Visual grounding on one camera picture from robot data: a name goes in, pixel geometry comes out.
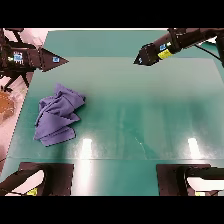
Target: towel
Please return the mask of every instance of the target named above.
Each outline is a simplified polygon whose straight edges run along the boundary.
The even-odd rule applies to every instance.
[[[50,146],[75,138],[74,129],[67,125],[80,120],[73,112],[85,104],[85,99],[85,95],[57,83],[54,96],[43,98],[39,102],[34,140]]]

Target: blue label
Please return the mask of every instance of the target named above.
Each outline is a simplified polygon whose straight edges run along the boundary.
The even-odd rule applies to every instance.
[[[59,62],[60,61],[60,58],[58,57],[53,57],[53,62]]]
[[[166,49],[166,45],[165,45],[165,44],[161,45],[161,46],[159,47],[159,49],[160,49],[161,51],[165,50],[165,49]]]

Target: purple cloth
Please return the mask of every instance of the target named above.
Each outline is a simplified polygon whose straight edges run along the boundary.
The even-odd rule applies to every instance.
[[[74,110],[85,103],[85,96],[57,83],[54,96],[39,102],[39,115],[35,122],[34,140],[49,146],[75,138],[75,131],[67,125],[79,121]]]

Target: green table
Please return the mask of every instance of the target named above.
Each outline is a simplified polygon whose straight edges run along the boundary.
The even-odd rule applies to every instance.
[[[224,167],[221,63],[192,47],[152,67],[133,65],[141,46],[164,33],[50,32],[45,47],[70,62],[35,72],[1,181],[20,162],[74,163],[72,195],[158,195],[158,163]],[[72,125],[77,138],[44,147],[33,140],[38,102],[57,82],[87,101]]]

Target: table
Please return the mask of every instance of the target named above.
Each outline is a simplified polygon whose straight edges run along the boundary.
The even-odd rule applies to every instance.
[[[156,164],[224,167],[221,63],[191,47],[152,67],[133,64],[142,45],[165,33],[50,32],[45,48],[70,62],[35,72],[1,181],[20,162],[74,163],[72,195],[159,195]],[[57,82],[87,101],[71,125],[77,138],[44,147],[33,140],[38,102]]]

